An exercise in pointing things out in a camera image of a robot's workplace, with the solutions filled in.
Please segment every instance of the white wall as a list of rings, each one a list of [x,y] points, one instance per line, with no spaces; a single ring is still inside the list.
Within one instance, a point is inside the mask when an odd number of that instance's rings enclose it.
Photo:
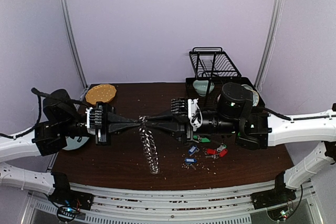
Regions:
[[[262,97],[284,114],[330,109],[336,102],[336,1],[285,0]],[[289,144],[298,163],[316,143]],[[328,224],[336,223],[336,167],[313,178]]]
[[[0,0],[0,132],[11,134],[34,125],[37,98],[66,88],[79,98],[82,87],[71,58],[59,0]],[[25,158],[11,164],[45,171],[46,158]],[[26,191],[0,187],[0,222],[15,224]]]
[[[184,82],[197,46],[223,46],[253,82],[273,2],[68,0],[88,83]]]

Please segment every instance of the wooden table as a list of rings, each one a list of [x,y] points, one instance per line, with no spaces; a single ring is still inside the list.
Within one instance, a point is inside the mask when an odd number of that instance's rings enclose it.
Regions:
[[[117,113],[137,119],[170,108],[172,98],[184,97],[183,83],[117,84],[111,102]],[[152,175],[143,155],[137,129],[113,136],[111,146],[96,146],[94,139],[75,151],[61,151],[53,171],[68,175],[69,181],[90,186],[137,190],[185,190],[229,187],[266,182],[290,168],[292,161],[284,145],[249,151],[225,143],[228,154],[219,159],[195,155],[197,170],[184,168],[187,148],[164,133],[154,133],[159,153],[160,173]],[[216,144],[198,145],[215,148]]]

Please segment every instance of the dish rack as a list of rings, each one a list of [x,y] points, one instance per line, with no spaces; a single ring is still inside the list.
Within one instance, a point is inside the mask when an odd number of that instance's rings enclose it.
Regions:
[[[222,47],[194,47],[189,52],[189,57],[195,77],[185,79],[186,92],[188,98],[198,98],[200,106],[214,107],[222,86],[227,82],[247,84],[255,90],[248,78],[241,77],[242,74]],[[195,80],[209,81],[204,97],[200,97],[195,91],[193,87]],[[210,93],[211,82],[214,84],[214,90]],[[261,98],[259,105],[265,105]]]

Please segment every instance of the light green bowl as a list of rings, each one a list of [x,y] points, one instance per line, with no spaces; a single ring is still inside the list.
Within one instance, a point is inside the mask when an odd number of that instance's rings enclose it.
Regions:
[[[208,88],[209,81],[199,81],[196,80],[193,82],[194,89],[196,90],[197,94],[200,97],[204,97],[206,95],[206,89]],[[210,84],[209,93],[211,93],[215,88],[215,85],[213,82]]]

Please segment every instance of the vertical metal post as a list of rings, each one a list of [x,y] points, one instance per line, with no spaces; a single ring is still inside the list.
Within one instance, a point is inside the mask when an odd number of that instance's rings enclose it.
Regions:
[[[74,33],[72,31],[72,26],[71,26],[71,22],[70,22],[67,0],[60,0],[60,2],[61,2],[61,6],[62,6],[63,17],[64,17],[64,21],[65,21],[65,25],[66,25],[67,37],[68,37],[68,40],[69,40],[71,54],[72,54],[73,60],[75,62],[77,73],[79,75],[82,86],[83,86],[84,89],[86,89],[88,84],[86,82],[84,72],[83,72],[83,68],[82,68],[82,65],[81,65],[80,60],[79,60],[78,51],[77,51],[75,38],[74,38]]]
[[[280,21],[279,15],[281,13],[283,1],[284,0],[274,0],[271,23],[268,30],[263,57],[261,59],[258,75],[255,82],[255,87],[258,91],[261,91],[261,85],[264,80],[265,74],[267,73],[267,65],[269,63],[269,59],[272,53],[271,51],[274,44],[275,31]]]

